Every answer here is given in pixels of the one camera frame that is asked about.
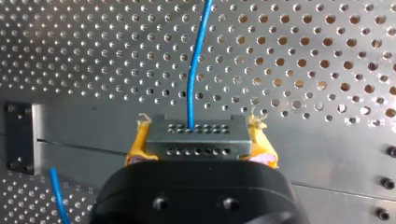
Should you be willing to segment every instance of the bolt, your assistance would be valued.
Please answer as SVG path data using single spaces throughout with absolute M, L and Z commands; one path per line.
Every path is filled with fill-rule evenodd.
M 7 105 L 6 111 L 8 113 L 12 113 L 15 111 L 15 106 L 14 105 Z
M 388 154 L 393 157 L 396 158 L 396 147 L 389 147 L 388 149 Z
M 381 180 L 382 186 L 384 186 L 385 189 L 394 189 L 395 188 L 395 182 L 389 178 L 383 178 Z
M 389 212 L 383 208 L 378 208 L 376 210 L 376 215 L 379 217 L 379 219 L 386 221 L 390 219 Z

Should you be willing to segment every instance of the gray metal surface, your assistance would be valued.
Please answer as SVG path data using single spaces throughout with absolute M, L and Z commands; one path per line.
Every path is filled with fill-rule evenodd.
M 100 187 L 122 166 L 138 113 L 185 119 L 203 6 L 0 0 L 0 99 L 40 104 L 38 138 L 58 148 L 43 151 L 44 164 Z M 392 1 L 215 1 L 196 116 L 225 119 L 255 106 L 268 114 L 266 133 L 289 179 L 375 198 L 365 202 L 395 200 L 378 182 L 396 179 L 385 153 L 396 145 L 395 21 Z M 375 222 L 358 207 L 356 219 L 330 214 Z
M 237 160 L 251 152 L 245 118 L 200 119 L 194 130 L 186 120 L 155 116 L 146 141 L 148 154 L 163 160 Z

